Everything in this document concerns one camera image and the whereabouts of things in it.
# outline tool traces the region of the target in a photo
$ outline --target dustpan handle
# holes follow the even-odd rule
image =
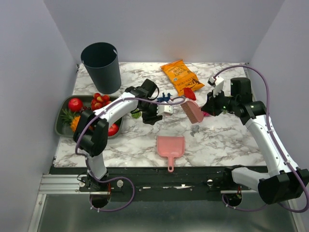
[[[168,158],[168,170],[170,173],[174,171],[174,157],[169,157]]]

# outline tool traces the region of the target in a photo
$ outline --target gray wall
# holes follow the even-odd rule
[[[41,0],[0,3],[0,230],[25,232],[76,64]]]
[[[284,0],[44,0],[76,61],[94,42],[120,61],[248,62]]]
[[[301,168],[309,168],[309,1],[286,0],[251,60],[270,87],[270,113],[288,152]],[[265,87],[252,72],[258,99]],[[305,198],[298,201],[306,204]],[[309,212],[301,215],[309,231]]]

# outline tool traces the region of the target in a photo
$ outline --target gray floor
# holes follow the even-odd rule
[[[109,203],[114,208],[123,203]],[[263,203],[257,194],[244,196],[242,207]],[[113,213],[90,210],[86,195],[50,195],[40,222],[41,232],[272,232],[297,231],[292,214],[278,205],[244,213],[222,202],[133,202]]]

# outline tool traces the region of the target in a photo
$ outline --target blue toy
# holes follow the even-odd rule
[[[168,96],[166,97],[164,93],[162,93],[162,98],[157,98],[156,101],[157,102],[169,102],[171,97],[171,94],[168,93]]]

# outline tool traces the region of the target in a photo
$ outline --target white marble surface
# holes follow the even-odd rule
[[[161,71],[164,63],[121,63],[122,86],[117,96],[129,86],[139,86],[145,78],[153,80],[162,92],[177,95],[172,83]],[[203,105],[210,86],[207,79],[232,63],[189,63],[187,66],[195,72],[205,86],[196,91],[197,103]],[[222,73],[225,79],[225,94],[229,94],[233,77],[245,77],[242,68]],[[80,66],[74,95],[92,95],[97,92],[85,67]],[[119,137],[109,140],[103,151],[107,167],[165,167],[167,160],[156,152],[156,137],[184,136],[185,154],[175,160],[179,166],[222,166],[222,165],[265,165],[262,155],[253,137],[233,115],[204,118],[200,124],[192,125],[180,106],[174,107],[174,114],[156,122],[154,126],[143,124],[141,118],[133,119],[130,114],[124,117]],[[60,138],[56,152],[56,167],[85,167],[83,157],[74,154],[75,142]]]

